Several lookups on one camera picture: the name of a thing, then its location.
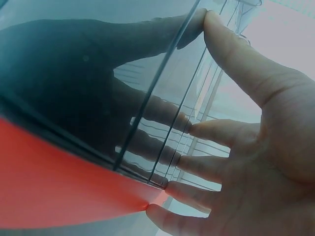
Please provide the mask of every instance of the palm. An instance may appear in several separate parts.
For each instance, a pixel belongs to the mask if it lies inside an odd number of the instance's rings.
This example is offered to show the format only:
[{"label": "palm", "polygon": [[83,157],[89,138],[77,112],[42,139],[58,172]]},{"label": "palm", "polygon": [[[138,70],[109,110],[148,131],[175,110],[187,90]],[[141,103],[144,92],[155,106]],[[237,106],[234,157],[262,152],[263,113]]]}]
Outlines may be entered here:
[{"label": "palm", "polygon": [[170,182],[166,192],[208,218],[158,206],[148,216],[175,236],[294,236],[315,232],[315,83],[263,57],[208,13],[207,47],[261,107],[260,124],[212,120],[190,134],[231,148],[228,158],[183,156],[178,166],[222,184],[220,192]]}]

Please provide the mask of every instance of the hand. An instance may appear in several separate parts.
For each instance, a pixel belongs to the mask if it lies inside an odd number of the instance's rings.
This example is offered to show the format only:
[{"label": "hand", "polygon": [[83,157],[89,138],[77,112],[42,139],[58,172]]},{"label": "hand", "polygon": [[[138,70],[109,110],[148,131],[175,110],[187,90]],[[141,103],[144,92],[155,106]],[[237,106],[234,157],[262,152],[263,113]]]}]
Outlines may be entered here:
[{"label": "hand", "polygon": [[159,206],[149,218],[174,236],[315,235],[315,83],[256,52],[208,12],[207,47],[260,106],[260,124],[232,120],[193,125],[190,134],[231,148],[230,156],[183,156],[179,168],[222,184],[220,192],[170,182],[166,192],[208,218]]},{"label": "hand", "polygon": [[[199,10],[178,48],[201,32]],[[186,16],[112,24],[96,20],[38,20],[0,32],[2,86],[20,96],[50,121],[115,157],[146,94],[114,76],[126,62],[167,51]],[[144,118],[171,125],[178,108],[152,96]],[[174,128],[191,125],[179,114]],[[137,130],[129,150],[155,160],[163,142]]]}]

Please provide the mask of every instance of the red surface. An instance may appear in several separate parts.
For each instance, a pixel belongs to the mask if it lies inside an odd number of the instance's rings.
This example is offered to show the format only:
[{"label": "red surface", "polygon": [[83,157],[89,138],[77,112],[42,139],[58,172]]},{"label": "red surface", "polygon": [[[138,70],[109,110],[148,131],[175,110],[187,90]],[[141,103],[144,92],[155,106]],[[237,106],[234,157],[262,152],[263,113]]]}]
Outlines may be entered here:
[{"label": "red surface", "polygon": [[167,195],[67,153],[0,119],[0,228],[106,220]]}]

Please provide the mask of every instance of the finger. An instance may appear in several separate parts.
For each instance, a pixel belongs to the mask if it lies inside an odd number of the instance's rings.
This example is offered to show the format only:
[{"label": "finger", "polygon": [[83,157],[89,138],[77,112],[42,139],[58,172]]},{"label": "finger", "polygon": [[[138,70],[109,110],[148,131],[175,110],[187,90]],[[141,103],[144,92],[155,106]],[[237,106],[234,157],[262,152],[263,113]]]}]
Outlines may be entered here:
[{"label": "finger", "polygon": [[242,129],[249,128],[251,124],[229,120],[208,120],[194,124],[189,133],[197,138],[210,140],[231,148],[240,136]]},{"label": "finger", "polygon": [[152,96],[146,107],[144,118],[173,126],[174,129],[187,133],[192,123],[184,113],[178,113],[178,109],[174,104],[163,101],[157,96]]},{"label": "finger", "polygon": [[223,26],[213,11],[204,21],[207,48],[219,66],[261,108],[296,85],[309,81],[302,73],[271,61]]},{"label": "finger", "polygon": [[[203,29],[206,9],[196,11],[178,46],[184,47],[197,38]],[[93,21],[91,36],[103,45],[109,62],[115,68],[129,61],[165,53],[188,15],[155,18],[151,21],[113,24]]]},{"label": "finger", "polygon": [[219,192],[197,188],[176,181],[169,182],[165,192],[177,201],[204,213],[210,213],[213,203],[219,194]]},{"label": "finger", "polygon": [[150,137],[145,131],[138,129],[132,137],[127,150],[142,156],[151,161],[159,158],[159,163],[169,165],[172,158],[180,154],[169,146],[164,146],[164,142]]},{"label": "finger", "polygon": [[[139,109],[144,102],[146,93],[134,89],[115,78],[113,80],[114,109],[119,112],[122,108],[124,112],[137,116]],[[160,97],[151,96],[145,108],[143,118],[152,120],[174,129],[188,132],[192,123],[184,113],[178,113],[178,107],[174,104],[163,101]]]},{"label": "finger", "polygon": [[[125,161],[123,160],[120,164],[120,167],[124,168],[124,169],[128,169],[128,170],[132,170],[134,173],[138,173],[141,176],[147,177],[151,175],[151,171],[148,172],[146,170],[143,169],[143,167],[139,166],[138,163],[136,162],[130,162],[130,161]],[[159,182],[159,183],[163,183],[163,184],[167,184],[168,183],[168,179],[160,176],[156,173],[153,173],[152,175],[152,179],[155,180],[155,182]]]},{"label": "finger", "polygon": [[182,156],[178,168],[207,181],[222,183],[222,172],[228,159],[219,156]]},{"label": "finger", "polygon": [[148,206],[146,214],[161,230],[173,236],[204,235],[206,218],[177,215],[154,204]]}]

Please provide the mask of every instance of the skin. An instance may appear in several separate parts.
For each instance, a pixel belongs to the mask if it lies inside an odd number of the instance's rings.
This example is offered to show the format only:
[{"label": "skin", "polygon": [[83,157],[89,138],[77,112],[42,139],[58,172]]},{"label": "skin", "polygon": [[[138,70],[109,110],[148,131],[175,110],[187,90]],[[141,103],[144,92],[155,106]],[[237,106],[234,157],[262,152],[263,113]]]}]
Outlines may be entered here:
[{"label": "skin", "polygon": [[259,54],[211,11],[204,32],[216,62],[262,109],[261,123],[193,125],[191,135],[231,148],[230,156],[183,156],[178,166],[222,189],[172,181],[166,192],[211,214],[180,216],[150,205],[148,217],[174,236],[315,235],[315,83]]}]

